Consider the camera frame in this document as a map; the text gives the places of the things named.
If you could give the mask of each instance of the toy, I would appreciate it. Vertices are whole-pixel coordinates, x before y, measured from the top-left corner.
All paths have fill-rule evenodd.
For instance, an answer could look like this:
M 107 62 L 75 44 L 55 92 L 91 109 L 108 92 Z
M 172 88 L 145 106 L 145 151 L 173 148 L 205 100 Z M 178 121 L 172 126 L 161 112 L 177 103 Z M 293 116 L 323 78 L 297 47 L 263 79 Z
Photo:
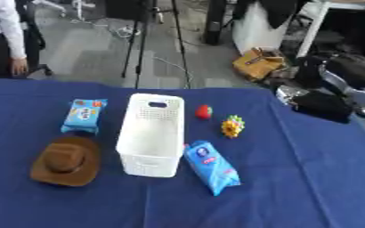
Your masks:
M 199 106 L 199 108 L 195 112 L 195 116 L 202 119 L 210 119 L 212 117 L 212 114 L 213 114 L 212 107 L 206 104 Z
M 222 124 L 223 133 L 231 139 L 237 138 L 243 129 L 245 129 L 245 122 L 238 116 L 229 116 Z

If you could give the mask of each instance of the hat brim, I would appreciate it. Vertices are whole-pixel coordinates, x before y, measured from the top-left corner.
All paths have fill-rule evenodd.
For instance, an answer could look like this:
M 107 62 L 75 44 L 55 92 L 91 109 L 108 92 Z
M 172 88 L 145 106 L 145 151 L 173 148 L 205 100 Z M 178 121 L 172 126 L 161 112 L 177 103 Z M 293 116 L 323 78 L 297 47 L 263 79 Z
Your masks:
M 85 161 L 77 170 L 72 173 L 54 173 L 45 165 L 45 154 L 54 144 L 73 144 L 85 150 Z M 30 178 L 33 180 L 67 186 L 84 186 L 89 184 L 97 175 L 100 166 L 100 148 L 93 140 L 84 137 L 62 137 L 53 141 L 41 153 L 40 157 L 33 163 L 30 170 Z

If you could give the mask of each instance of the white plastic basket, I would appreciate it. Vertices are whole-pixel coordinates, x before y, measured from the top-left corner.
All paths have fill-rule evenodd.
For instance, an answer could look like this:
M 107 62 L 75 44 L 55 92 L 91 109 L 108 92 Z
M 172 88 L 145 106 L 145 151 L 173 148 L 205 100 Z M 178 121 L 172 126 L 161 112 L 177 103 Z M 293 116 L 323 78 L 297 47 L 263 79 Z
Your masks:
M 184 100 L 134 94 L 118 138 L 117 151 L 129 175 L 173 177 L 183 155 Z

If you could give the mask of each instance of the white sleeve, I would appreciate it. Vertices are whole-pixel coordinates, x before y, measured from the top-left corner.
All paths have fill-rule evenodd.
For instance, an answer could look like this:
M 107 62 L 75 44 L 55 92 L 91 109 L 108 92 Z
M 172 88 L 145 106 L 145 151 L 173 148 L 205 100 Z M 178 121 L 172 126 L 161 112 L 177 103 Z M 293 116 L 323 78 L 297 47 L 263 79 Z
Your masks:
M 11 49 L 13 59 L 26 58 L 23 30 L 15 0 L 0 0 L 0 28 Z

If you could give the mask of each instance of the brown cowboy hat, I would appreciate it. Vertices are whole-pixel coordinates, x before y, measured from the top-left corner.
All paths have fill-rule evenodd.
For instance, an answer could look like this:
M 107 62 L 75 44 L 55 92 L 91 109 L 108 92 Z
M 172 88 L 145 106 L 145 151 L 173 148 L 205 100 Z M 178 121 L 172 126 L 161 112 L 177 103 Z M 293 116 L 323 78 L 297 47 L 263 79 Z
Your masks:
M 99 146 L 84 137 L 62 137 L 45 148 L 33 164 L 30 177 L 39 182 L 67 186 L 90 183 L 100 166 Z

